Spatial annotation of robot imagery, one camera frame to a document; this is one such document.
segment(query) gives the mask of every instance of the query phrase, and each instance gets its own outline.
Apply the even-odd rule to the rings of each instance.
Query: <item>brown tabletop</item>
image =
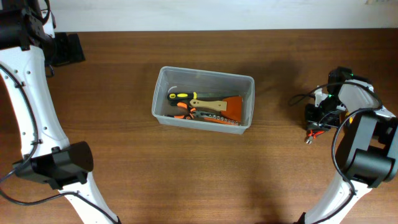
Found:
[[[327,82],[337,66],[369,78],[398,114],[398,30],[80,33],[86,61],[48,79],[71,143],[86,141],[94,177],[123,223],[292,223],[329,185],[333,132],[304,143],[305,104],[287,100]],[[163,66],[249,75],[252,125],[243,135],[160,125],[151,114]],[[19,130],[0,87],[0,174],[21,159]],[[56,194],[11,178],[19,200]],[[342,223],[398,223],[396,180],[362,198]],[[22,207],[0,198],[1,223],[81,223],[64,198]]]

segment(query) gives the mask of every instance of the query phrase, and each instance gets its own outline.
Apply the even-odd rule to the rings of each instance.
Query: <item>white background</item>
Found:
[[[398,27],[398,3],[367,0],[50,0],[57,31]]]

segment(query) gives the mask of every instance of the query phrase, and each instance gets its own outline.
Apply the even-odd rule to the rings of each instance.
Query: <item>storage box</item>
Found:
[[[167,116],[168,114],[182,114],[176,106],[170,106],[167,99],[169,93],[194,91],[197,93],[239,93],[243,97],[240,125],[233,126]],[[163,67],[160,70],[152,102],[152,114],[160,124],[233,134],[243,134],[250,127],[253,110],[254,79],[252,77],[175,67]]]

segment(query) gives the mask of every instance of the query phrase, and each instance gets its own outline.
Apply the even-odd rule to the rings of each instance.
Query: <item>orange and black pliers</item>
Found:
[[[178,106],[179,108],[184,108],[186,109],[189,114],[185,114],[185,115],[167,115],[171,118],[178,118],[178,119],[193,119],[195,118],[195,116],[193,115],[193,112],[195,112],[197,109],[193,108],[189,105],[187,105],[186,103],[183,102],[178,102],[178,103],[172,103],[172,106]]]

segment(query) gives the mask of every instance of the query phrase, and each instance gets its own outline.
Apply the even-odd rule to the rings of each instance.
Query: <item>wooden table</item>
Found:
[[[287,100],[327,82],[339,65],[374,82],[398,114],[398,30],[255,30],[81,33],[86,61],[48,79],[70,142],[87,141],[95,181],[123,223],[292,223],[335,173],[333,133],[303,141],[304,104]],[[151,114],[163,66],[252,76],[256,103],[243,135],[160,125]],[[21,158],[19,130],[0,88],[0,174]],[[57,193],[13,177],[19,200]],[[361,199],[343,223],[397,223],[397,181]],[[57,199],[21,207],[0,199],[2,223],[81,223]]]

